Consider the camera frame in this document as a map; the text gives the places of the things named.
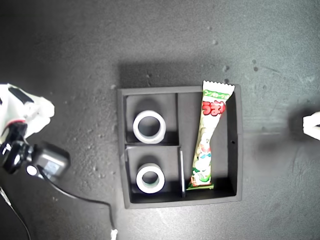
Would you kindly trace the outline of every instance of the small hole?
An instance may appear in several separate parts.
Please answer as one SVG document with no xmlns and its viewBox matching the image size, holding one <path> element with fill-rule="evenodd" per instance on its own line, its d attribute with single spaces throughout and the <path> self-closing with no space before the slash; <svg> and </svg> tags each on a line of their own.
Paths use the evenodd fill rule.
<svg viewBox="0 0 320 240">
<path fill-rule="evenodd" d="M 142 180 L 147 184 L 153 184 L 157 181 L 158 175 L 153 171 L 147 171 L 143 176 Z"/>
<path fill-rule="evenodd" d="M 143 135 L 151 137 L 159 131 L 160 122 L 153 116 L 147 116 L 139 122 L 138 129 Z"/>
</svg>

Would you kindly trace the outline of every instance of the concrete surface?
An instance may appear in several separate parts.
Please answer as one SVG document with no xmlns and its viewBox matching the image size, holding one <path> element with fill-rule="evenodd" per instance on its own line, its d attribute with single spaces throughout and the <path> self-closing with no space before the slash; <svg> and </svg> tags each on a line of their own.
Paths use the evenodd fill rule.
<svg viewBox="0 0 320 240">
<path fill-rule="evenodd" d="M 301 117 L 320 110 L 319 0 L 1 0 L 0 82 L 56 106 L 30 138 L 64 147 L 63 188 L 114 207 L 119 240 L 320 238 L 320 142 Z M 124 209 L 119 87 L 240 84 L 242 201 Z M 0 172 L 34 240 L 107 240 L 106 209 Z M 24 240 L 0 200 L 1 239 Z"/>
</svg>

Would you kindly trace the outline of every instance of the plastic wrapper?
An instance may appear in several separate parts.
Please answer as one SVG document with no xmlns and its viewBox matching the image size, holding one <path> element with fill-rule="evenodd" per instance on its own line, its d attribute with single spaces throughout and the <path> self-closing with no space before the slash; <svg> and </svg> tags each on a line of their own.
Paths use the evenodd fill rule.
<svg viewBox="0 0 320 240">
<path fill-rule="evenodd" d="M 212 81 L 203 82 L 203 97 L 191 181 L 187 190 L 213 189 L 211 181 L 211 137 L 226 110 L 226 102 L 235 86 Z"/>
</svg>

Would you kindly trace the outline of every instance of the roll of tape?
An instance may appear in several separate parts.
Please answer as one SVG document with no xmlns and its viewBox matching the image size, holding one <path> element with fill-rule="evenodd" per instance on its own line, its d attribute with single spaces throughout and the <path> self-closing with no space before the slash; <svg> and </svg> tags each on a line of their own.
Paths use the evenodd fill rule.
<svg viewBox="0 0 320 240">
<path fill-rule="evenodd" d="M 159 128 L 158 132 L 153 136 L 143 135 L 139 131 L 139 123 L 142 119 L 144 119 L 146 117 L 153 117 L 153 118 L 157 119 L 160 123 L 160 128 Z M 165 122 L 164 118 L 159 113 L 157 113 L 155 111 L 151 111 L 151 110 L 142 111 L 136 116 L 136 118 L 133 121 L 133 133 L 134 133 L 135 137 L 142 143 L 158 144 L 165 137 L 166 122 Z"/>
<path fill-rule="evenodd" d="M 147 183 L 142 179 L 147 172 L 153 172 L 157 174 L 158 177 L 155 182 Z M 142 192 L 146 194 L 154 194 L 159 192 L 164 187 L 165 175 L 157 164 L 146 163 L 143 164 L 138 170 L 138 174 L 136 175 L 136 184 Z"/>
</svg>

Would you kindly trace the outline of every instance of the black tray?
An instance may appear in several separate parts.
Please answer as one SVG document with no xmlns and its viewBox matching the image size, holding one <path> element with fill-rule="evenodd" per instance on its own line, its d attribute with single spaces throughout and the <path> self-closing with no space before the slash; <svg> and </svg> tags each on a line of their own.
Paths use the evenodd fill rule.
<svg viewBox="0 0 320 240">
<path fill-rule="evenodd" d="M 211 139 L 211 176 L 214 189 L 182 195 L 179 151 L 183 152 L 187 187 L 198 136 L 201 86 L 128 88 L 118 90 L 120 172 L 125 208 L 159 208 L 240 201 L 242 197 L 243 136 L 241 90 L 236 85 L 226 102 Z M 164 140 L 144 144 L 133 134 L 133 121 L 144 110 L 154 110 L 166 123 Z M 136 184 L 138 168 L 156 163 L 164 173 L 161 191 L 147 194 Z"/>
</svg>

